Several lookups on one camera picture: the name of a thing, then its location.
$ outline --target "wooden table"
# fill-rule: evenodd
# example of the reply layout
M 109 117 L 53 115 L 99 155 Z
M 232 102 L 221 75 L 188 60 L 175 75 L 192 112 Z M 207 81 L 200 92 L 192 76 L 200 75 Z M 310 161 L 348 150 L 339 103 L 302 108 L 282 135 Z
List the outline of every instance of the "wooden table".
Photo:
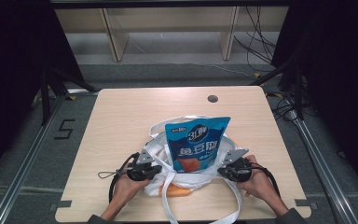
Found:
M 210 103 L 208 96 L 218 97 Z M 59 222 L 86 222 L 100 215 L 108 205 L 111 178 L 100 179 L 101 171 L 114 171 L 131 153 L 150 140 L 149 128 L 165 119 L 184 115 L 228 116 L 226 133 L 239 146 L 250 149 L 259 163 L 274 175 L 288 207 L 303 217 L 310 208 L 297 207 L 295 199 L 306 199 L 293 164 L 259 87 L 181 87 L 102 90 L 93 108 L 76 160 L 62 195 L 72 201 L 59 208 Z M 257 198 L 243 198 L 239 219 L 275 217 Z M 216 220 L 237 210 L 234 194 L 222 180 L 194 191 L 189 196 L 169 199 L 178 220 Z M 139 192 L 117 216 L 116 221 L 168 221 L 160 197 Z

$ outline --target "blue snack package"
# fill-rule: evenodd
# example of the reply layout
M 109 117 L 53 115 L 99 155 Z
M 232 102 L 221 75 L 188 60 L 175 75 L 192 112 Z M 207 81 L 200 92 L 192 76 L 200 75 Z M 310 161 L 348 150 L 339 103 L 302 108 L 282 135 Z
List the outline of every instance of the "blue snack package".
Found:
M 189 173 L 213 165 L 229 121 L 229 117 L 221 117 L 166 124 L 173 169 Z

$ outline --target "human hand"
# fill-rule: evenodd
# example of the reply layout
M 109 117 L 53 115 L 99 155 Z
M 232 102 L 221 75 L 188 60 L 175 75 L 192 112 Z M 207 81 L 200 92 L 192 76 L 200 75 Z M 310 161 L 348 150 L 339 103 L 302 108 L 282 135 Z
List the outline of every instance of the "human hand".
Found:
M 252 163 L 252 166 L 258 166 L 254 155 L 246 158 Z M 261 170 L 253 169 L 252 177 L 248 181 L 237 183 L 237 187 L 246 190 L 245 197 L 253 195 L 265 201 L 278 217 L 288 212 L 288 208 L 275 191 L 269 178 Z
M 113 200 L 110 202 L 101 218 L 107 221 L 113 221 L 120 210 L 129 202 L 139 190 L 149 184 L 149 180 L 133 181 L 125 172 L 118 179 L 113 192 Z

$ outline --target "table top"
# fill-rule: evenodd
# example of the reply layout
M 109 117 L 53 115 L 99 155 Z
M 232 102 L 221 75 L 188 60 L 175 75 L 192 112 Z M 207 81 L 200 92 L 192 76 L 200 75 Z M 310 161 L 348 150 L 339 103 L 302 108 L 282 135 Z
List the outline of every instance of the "table top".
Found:
M 278 7 L 290 6 L 294 1 L 295 0 L 50 0 L 54 8 Z
M 210 95 L 218 97 L 210 103 Z M 310 216 L 307 206 L 296 207 L 295 199 L 305 200 L 293 164 L 272 116 L 264 92 L 259 87 L 181 87 L 109 89 L 99 93 L 89 124 L 76 155 L 62 195 L 72 201 L 58 208 L 60 222 L 86 222 L 100 215 L 108 205 L 111 178 L 98 173 L 115 171 L 130 154 L 140 151 L 149 128 L 165 119 L 185 115 L 231 117 L 227 135 L 237 145 L 250 149 L 260 164 L 275 176 L 282 199 L 303 217 Z M 261 200 L 242 197 L 239 219 L 274 218 Z M 178 220 L 214 220 L 237 210 L 234 194 L 221 179 L 188 196 L 169 198 Z M 120 212 L 116 221 L 168 221 L 160 197 L 139 192 Z

